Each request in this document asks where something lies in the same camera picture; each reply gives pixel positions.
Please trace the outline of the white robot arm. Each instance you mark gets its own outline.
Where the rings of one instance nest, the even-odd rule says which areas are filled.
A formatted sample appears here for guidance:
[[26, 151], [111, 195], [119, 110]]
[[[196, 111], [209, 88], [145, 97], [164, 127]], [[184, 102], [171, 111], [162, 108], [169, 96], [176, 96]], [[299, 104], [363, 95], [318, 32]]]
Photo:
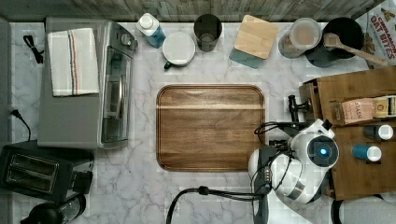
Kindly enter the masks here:
[[285, 152], [271, 146], [254, 150], [247, 164], [257, 196], [252, 203], [254, 224], [305, 224], [280, 198], [308, 204], [319, 197], [326, 174], [339, 158], [334, 137], [332, 124], [317, 119], [290, 135]]

